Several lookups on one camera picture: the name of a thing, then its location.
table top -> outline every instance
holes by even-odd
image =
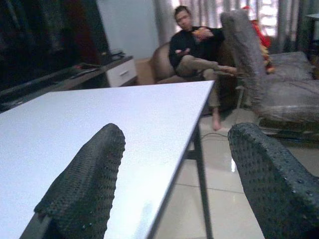
[[[319,20],[319,13],[306,15],[306,17],[310,17],[314,20]]]
[[[110,122],[126,145],[105,238],[145,238],[212,84],[52,92],[0,114],[0,238],[19,238],[53,180]]]

cabinet drawer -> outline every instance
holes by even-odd
[[[136,76],[134,60],[129,60],[106,72],[110,87],[118,87]]]

drawer handle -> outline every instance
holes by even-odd
[[[122,73],[120,73],[120,76],[123,76],[125,74],[127,74],[129,71],[123,71]]]

black sweater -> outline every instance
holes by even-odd
[[[176,69],[181,60],[181,57],[177,56],[177,54],[175,53],[176,50],[184,51],[189,48],[189,54],[194,57],[202,58],[209,61],[216,61],[215,52],[225,39],[222,29],[207,27],[209,30],[211,30],[214,36],[208,40],[196,43],[192,32],[199,28],[199,26],[193,26],[192,31],[181,30],[171,38],[168,56],[169,61],[174,69]]]

man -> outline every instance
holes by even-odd
[[[213,107],[213,129],[219,130],[221,123],[216,71],[236,74],[236,68],[220,66],[215,61],[214,53],[223,42],[224,35],[221,29],[192,26],[191,13],[186,6],[178,6],[174,17],[182,30],[171,38],[169,61],[181,77],[201,74],[205,80],[215,80],[209,106]]]

